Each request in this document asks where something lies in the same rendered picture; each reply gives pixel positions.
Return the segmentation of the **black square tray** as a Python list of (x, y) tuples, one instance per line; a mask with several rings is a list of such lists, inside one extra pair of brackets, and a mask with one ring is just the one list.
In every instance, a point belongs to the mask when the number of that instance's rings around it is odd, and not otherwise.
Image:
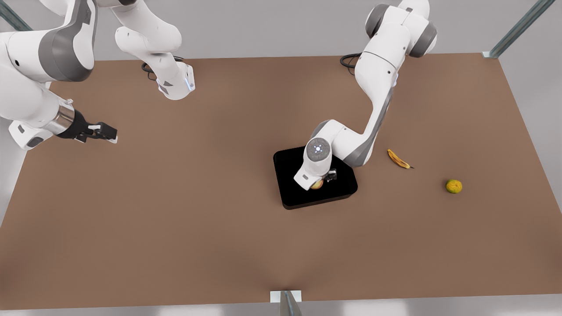
[(358, 184), (353, 168), (333, 156), (331, 170), (335, 179), (324, 181), (317, 190), (303, 189), (293, 177), (303, 164), (304, 147), (275, 152), (273, 161), (282, 204), (291, 210), (349, 198), (357, 192)]

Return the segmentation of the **yellow banana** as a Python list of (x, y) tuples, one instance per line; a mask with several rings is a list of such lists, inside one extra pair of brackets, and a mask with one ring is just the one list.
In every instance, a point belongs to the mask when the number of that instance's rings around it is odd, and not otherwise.
[(395, 152), (393, 152), (391, 149), (388, 149), (387, 153), (388, 156), (391, 158), (391, 160), (399, 167), (404, 169), (413, 169), (413, 167), (410, 164), (399, 158), (399, 156), (397, 156)]

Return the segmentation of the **silver frame post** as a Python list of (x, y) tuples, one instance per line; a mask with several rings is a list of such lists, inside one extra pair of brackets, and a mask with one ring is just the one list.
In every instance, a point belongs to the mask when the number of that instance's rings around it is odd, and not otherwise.
[(270, 302), (279, 303), (279, 316), (303, 316), (299, 307), (302, 301), (301, 290), (270, 292)]
[(537, 0), (490, 51), (482, 52), (485, 59), (498, 59), (556, 0)]
[(4, 0), (0, 0), (0, 18), (4, 19), (16, 31), (32, 31), (32, 28)]

